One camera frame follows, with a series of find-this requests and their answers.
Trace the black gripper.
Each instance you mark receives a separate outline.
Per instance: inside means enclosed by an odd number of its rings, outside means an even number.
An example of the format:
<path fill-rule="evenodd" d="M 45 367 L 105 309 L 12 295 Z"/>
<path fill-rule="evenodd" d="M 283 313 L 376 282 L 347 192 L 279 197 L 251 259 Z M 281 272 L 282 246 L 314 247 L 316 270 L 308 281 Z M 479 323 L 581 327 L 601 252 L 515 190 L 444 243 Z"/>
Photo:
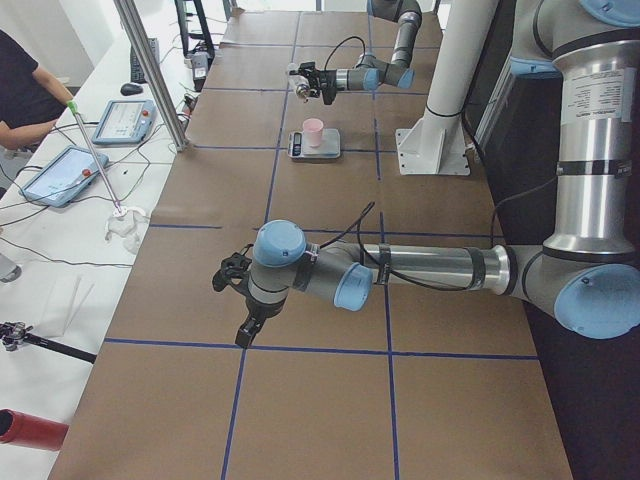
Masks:
<path fill-rule="evenodd" d="M 249 348 L 260 333 L 268 318 L 280 313 L 280 302 L 260 300 L 257 293 L 250 291 L 250 259 L 241 253 L 233 253 L 221 261 L 219 270 L 212 278 L 212 287 L 216 292 L 227 286 L 245 298 L 248 317 L 236 332 L 235 344 L 241 348 Z"/>
<path fill-rule="evenodd" d="M 302 62 L 299 64 L 300 75 L 316 75 L 316 86 L 306 86 L 306 99 L 322 98 L 325 105 L 332 105 L 337 95 L 337 72 L 336 70 L 318 70 L 314 61 Z"/>

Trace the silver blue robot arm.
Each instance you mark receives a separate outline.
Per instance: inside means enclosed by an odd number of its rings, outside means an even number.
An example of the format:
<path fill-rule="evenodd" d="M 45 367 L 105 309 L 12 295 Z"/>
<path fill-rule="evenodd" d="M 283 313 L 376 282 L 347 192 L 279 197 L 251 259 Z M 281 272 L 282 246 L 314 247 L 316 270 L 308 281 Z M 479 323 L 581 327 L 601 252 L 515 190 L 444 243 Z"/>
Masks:
<path fill-rule="evenodd" d="M 405 282 L 439 291 L 490 290 L 527 301 L 592 339 L 639 323 L 639 271 L 623 233 L 632 170 L 632 106 L 639 69 L 635 1 L 521 1 L 513 70 L 563 79 L 553 234 L 539 246 L 440 248 L 310 243 L 287 220 L 225 258 L 212 286 L 232 288 L 248 309 L 236 342 L 252 344 L 291 290 L 359 310 L 374 285 Z"/>
<path fill-rule="evenodd" d="M 285 73 L 299 99 L 320 98 L 324 104 L 331 105 L 340 92 L 375 91 L 382 85 L 399 89 L 412 86 L 415 71 L 411 62 L 422 24 L 421 6 L 417 1 L 369 1 L 367 13 L 397 26 L 390 59 L 383 61 L 363 47 L 351 68 L 331 69 L 328 63 L 319 68 L 314 61 L 293 62 Z"/>

